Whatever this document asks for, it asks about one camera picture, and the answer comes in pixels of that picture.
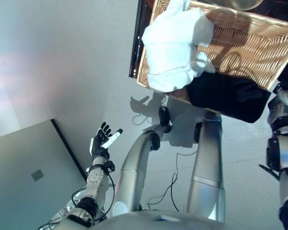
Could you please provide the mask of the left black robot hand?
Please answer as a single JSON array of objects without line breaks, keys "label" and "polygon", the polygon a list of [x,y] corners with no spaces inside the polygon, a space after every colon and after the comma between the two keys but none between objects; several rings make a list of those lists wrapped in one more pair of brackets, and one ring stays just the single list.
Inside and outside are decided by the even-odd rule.
[{"label": "left black robot hand", "polygon": [[116,132],[111,133],[110,126],[103,122],[96,132],[96,135],[91,138],[89,152],[92,160],[97,157],[104,157],[109,160],[108,148],[117,140],[117,138],[123,133],[120,128]]}]

